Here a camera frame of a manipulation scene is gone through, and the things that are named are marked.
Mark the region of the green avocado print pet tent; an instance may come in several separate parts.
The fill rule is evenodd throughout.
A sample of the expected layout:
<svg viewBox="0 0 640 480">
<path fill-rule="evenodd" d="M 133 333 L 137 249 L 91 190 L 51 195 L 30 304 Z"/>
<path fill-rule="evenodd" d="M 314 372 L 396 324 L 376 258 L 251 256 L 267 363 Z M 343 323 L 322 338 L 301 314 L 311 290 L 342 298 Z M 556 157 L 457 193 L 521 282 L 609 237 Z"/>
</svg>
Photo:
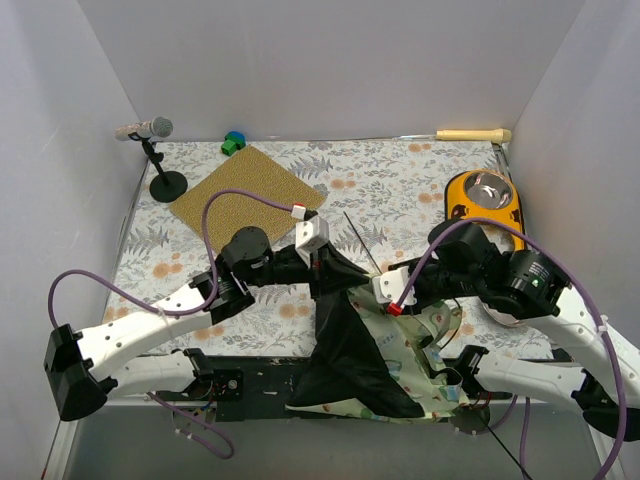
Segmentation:
<svg viewBox="0 0 640 480">
<path fill-rule="evenodd" d="M 316 345 L 287 410 L 391 423 L 453 416 L 469 396 L 438 342 L 461 320 L 461 308 L 442 300 L 394 317 L 369 286 L 318 298 Z"/>
</svg>

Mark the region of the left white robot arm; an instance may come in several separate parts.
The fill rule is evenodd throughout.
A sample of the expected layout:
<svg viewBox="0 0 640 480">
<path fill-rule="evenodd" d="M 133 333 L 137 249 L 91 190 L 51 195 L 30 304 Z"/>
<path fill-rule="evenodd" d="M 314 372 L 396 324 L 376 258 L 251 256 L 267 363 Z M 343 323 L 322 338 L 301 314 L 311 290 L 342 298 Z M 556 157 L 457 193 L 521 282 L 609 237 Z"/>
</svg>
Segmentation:
<svg viewBox="0 0 640 480">
<path fill-rule="evenodd" d="M 296 241 L 279 251 L 256 226 L 240 229 L 200 274 L 152 305 L 97 327 L 56 324 L 44 370 L 61 420 L 85 418 L 110 398 L 169 391 L 205 398 L 213 372 L 205 356 L 182 351 L 167 357 L 154 348 L 230 319 L 254 304 L 251 287 L 306 284 L 313 299 L 367 284 L 367 272 L 331 244 L 324 227 L 296 225 Z"/>
</svg>

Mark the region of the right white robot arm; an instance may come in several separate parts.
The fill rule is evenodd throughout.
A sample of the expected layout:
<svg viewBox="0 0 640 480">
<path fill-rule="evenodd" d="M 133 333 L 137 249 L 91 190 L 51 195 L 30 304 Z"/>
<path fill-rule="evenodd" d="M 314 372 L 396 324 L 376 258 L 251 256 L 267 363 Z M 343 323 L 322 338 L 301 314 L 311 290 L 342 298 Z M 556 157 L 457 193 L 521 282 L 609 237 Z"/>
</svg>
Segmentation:
<svg viewBox="0 0 640 480">
<path fill-rule="evenodd" d="M 639 438 L 639 349 L 602 318 L 586 289 L 532 240 L 500 252 L 482 219 L 435 227 L 428 250 L 409 263 L 408 289 L 419 307 L 476 297 L 521 321 L 569 355 L 560 364 L 510 358 L 467 346 L 451 365 L 464 397 L 504 392 L 575 411 L 613 439 Z"/>
</svg>

